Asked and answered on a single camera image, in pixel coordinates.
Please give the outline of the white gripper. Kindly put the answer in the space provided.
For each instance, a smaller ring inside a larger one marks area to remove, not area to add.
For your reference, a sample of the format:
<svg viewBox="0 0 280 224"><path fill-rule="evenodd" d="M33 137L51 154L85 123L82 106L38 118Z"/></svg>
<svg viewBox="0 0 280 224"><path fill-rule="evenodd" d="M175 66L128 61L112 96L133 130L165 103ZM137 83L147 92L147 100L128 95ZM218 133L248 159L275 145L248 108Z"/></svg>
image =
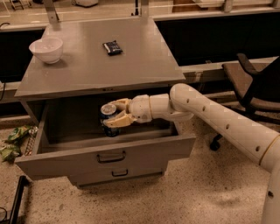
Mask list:
<svg viewBox="0 0 280 224"><path fill-rule="evenodd" d="M132 100L122 98L111 101L109 105L112 105L116 112L119 113L103 121L103 124L109 128L130 126L135 119L137 123L148 123L152 120L150 97L147 94L138 95Z"/></svg>

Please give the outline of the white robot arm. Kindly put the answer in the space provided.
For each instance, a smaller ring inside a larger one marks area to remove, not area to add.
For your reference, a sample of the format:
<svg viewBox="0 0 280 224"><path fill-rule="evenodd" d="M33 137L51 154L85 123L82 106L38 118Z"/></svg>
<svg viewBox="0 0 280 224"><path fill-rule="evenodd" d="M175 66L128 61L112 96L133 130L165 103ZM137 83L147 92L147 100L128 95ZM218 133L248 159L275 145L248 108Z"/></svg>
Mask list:
<svg viewBox="0 0 280 224"><path fill-rule="evenodd" d="M205 97L186 84L171 87L168 94L138 95L112 101L119 113L104 121L109 128L162 118L184 121L199 117L239 151L270 173L262 212L262 224L280 223L280 134Z"/></svg>

